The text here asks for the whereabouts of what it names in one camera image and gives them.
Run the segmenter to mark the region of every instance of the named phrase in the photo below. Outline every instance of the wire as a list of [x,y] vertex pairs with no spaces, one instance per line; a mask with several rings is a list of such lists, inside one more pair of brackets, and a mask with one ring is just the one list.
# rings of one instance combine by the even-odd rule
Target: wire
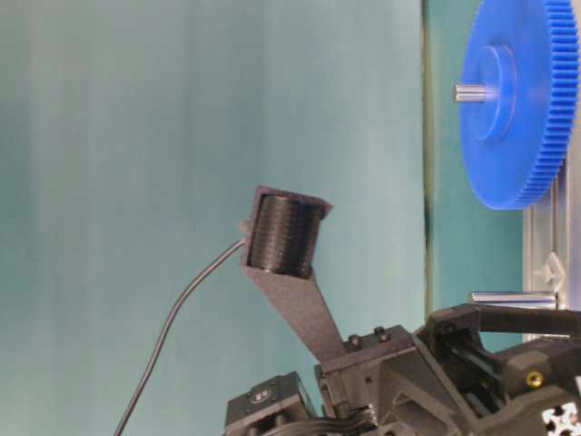
[[351,434],[368,430],[373,425],[372,413],[364,411],[346,420],[315,418],[309,421],[291,422],[267,431],[262,436],[315,436],[322,433]]
[[232,256],[236,252],[236,250],[238,250],[243,245],[244,245],[243,239],[241,239],[238,242],[231,245],[222,254],[220,254],[214,262],[210,263],[210,265],[208,265],[202,272],[200,272],[196,276],[196,278],[193,279],[190,284],[188,284],[188,287],[183,290],[182,294],[180,295],[180,297],[177,299],[177,301],[173,305],[172,310],[170,311],[170,314],[165,319],[165,323],[163,324],[162,331],[160,332],[160,335],[157,338],[157,342],[155,343],[155,346],[153,347],[152,355],[150,356],[149,361],[147,362],[147,366],[145,367],[145,371],[143,372],[142,378],[139,380],[139,383],[137,384],[137,388],[135,388],[135,392],[133,393],[133,397],[129,401],[129,404],[127,405],[127,408],[125,409],[125,412],[124,412],[123,416],[121,417],[119,424],[117,425],[117,429],[115,430],[115,433],[113,434],[114,436],[121,436],[121,434],[123,433],[125,425],[127,425],[127,422],[129,421],[129,418],[131,417],[131,414],[133,413],[133,409],[135,408],[135,405],[137,404],[137,401],[139,400],[139,397],[141,396],[141,394],[143,392],[143,388],[145,387],[145,384],[149,380],[150,376],[152,375],[153,368],[155,367],[155,363],[157,363],[157,358],[160,357],[160,352],[162,352],[162,347],[163,347],[163,344],[165,343],[165,338],[167,337],[167,333],[170,330],[170,328],[172,327],[173,320],[175,320],[175,317],[178,314],[178,311],[182,308],[185,301],[192,294],[192,292],[198,287],[198,285],[201,282],[203,282],[203,280],[206,277],[208,277],[216,268],[218,268],[226,259],[228,259],[230,256]]

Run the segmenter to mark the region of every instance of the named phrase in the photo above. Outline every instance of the plastic part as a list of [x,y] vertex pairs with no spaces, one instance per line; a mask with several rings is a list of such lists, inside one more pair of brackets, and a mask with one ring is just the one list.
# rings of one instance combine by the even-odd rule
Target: plastic part
[[491,209],[524,209],[550,187],[575,119],[578,38],[570,0],[484,0],[462,81],[487,100],[464,103],[468,179]]

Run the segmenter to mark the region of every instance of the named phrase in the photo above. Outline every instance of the black spool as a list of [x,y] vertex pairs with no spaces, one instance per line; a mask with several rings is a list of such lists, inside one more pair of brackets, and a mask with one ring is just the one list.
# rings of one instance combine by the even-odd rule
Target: black spool
[[253,232],[250,266],[271,273],[308,278],[324,214],[321,204],[265,195]]

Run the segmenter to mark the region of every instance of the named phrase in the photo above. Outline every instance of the teal wall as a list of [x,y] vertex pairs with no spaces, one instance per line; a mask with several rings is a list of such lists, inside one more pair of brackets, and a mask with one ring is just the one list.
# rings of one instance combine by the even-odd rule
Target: teal wall
[[[472,193],[452,101],[479,4],[424,0],[429,310],[466,302],[469,292],[522,290],[522,213],[490,211]],[[488,343],[514,341],[501,336]]]
[[[316,268],[344,335],[423,321],[419,1],[8,0],[0,55],[2,434],[111,434],[256,183],[337,205]],[[229,261],[127,434],[221,434],[312,364]]]

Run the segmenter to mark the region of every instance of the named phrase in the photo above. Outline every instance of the screw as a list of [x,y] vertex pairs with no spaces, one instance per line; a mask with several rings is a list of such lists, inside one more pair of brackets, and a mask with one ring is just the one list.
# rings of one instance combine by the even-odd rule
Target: screw
[[353,345],[355,348],[359,348],[361,346],[361,338],[358,334],[352,334],[349,337],[349,342],[351,342],[351,345]]
[[540,388],[545,381],[545,376],[539,371],[531,371],[527,374],[527,385],[533,389]]

